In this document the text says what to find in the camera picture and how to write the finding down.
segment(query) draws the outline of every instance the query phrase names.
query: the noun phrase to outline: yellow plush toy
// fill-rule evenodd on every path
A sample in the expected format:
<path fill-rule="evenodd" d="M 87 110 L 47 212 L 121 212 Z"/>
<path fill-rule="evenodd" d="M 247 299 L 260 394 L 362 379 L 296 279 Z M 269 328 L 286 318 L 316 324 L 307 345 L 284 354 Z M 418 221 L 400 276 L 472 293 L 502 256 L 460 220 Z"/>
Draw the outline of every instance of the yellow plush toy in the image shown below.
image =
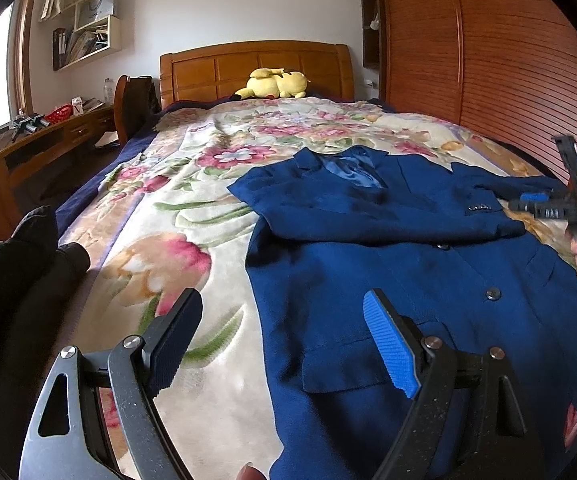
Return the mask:
<path fill-rule="evenodd" d="M 284 72 L 283 68 L 258 68 L 251 72 L 246 88 L 235 92 L 242 99 L 249 97 L 305 97 L 308 79 L 301 72 Z"/>

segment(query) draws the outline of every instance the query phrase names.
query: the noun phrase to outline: textured blue pad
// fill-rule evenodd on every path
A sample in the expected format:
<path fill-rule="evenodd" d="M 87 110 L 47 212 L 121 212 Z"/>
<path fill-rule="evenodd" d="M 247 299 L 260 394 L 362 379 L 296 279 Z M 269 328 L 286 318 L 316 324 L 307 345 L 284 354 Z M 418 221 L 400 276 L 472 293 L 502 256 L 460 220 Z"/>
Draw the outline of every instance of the textured blue pad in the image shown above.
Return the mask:
<path fill-rule="evenodd" d="M 546 202 L 550 197 L 547 193 L 522 193 L 519 199 L 527 202 Z"/>
<path fill-rule="evenodd" d="M 364 319 L 395 388 L 403 390 L 411 399 L 421 387 L 414 354 L 372 290 L 364 295 Z"/>

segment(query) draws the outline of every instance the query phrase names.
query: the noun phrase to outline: red basket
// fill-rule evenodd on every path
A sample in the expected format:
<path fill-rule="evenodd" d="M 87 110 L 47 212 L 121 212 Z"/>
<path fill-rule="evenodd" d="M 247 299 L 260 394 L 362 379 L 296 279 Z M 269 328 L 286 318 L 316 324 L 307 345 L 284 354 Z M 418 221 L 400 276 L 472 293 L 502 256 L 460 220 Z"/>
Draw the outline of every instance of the red basket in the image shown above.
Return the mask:
<path fill-rule="evenodd" d="M 44 118 L 51 124 L 57 124 L 67 120 L 71 115 L 73 115 L 73 105 L 64 105 L 53 110 Z"/>

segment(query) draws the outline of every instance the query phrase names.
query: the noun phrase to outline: suit jacket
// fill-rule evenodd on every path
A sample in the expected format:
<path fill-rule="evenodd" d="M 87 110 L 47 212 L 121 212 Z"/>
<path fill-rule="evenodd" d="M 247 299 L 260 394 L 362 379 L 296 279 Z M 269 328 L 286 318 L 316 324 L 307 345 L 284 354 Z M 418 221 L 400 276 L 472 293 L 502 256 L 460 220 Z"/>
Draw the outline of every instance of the suit jacket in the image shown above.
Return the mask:
<path fill-rule="evenodd" d="M 370 478 L 395 439 L 409 401 L 364 322 L 371 288 L 424 335 L 467 352 L 503 348 L 550 473 L 561 471 L 577 409 L 577 277 L 497 200 L 556 187 L 363 146 L 305 148 L 230 187 L 260 215 L 247 270 L 284 444 L 272 480 Z M 453 398 L 431 476 L 453 464 L 466 398 Z"/>

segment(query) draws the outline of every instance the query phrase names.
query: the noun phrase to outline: floral blanket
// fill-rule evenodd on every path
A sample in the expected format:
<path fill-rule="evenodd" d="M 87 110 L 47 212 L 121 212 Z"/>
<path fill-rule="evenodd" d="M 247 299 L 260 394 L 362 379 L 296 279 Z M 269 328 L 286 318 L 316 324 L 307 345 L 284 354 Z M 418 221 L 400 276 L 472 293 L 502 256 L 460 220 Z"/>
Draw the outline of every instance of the floral blanket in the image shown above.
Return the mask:
<path fill-rule="evenodd" d="M 70 341 L 83 352 L 111 348 L 166 314 L 185 287 L 201 291 L 198 332 L 155 404 L 188 469 L 203 480 L 234 479 L 247 462 L 267 473 L 282 449 L 244 270 L 257 217 L 227 186 L 253 166 L 284 160 L 303 147 L 335 153 L 353 144 L 419 153 L 446 168 L 458 161 L 501 175 L 539 174 L 460 126 L 387 114 L 366 102 L 247 100 L 210 110 L 173 105 L 155 130 L 142 153 L 107 175 L 62 238 L 81 243 L 93 262 L 73 300 L 77 319 Z M 507 214 L 572 261 L 565 225 Z M 121 468 L 137 478 L 109 391 L 102 400 Z M 569 415 L 570 440 L 577 413 Z"/>

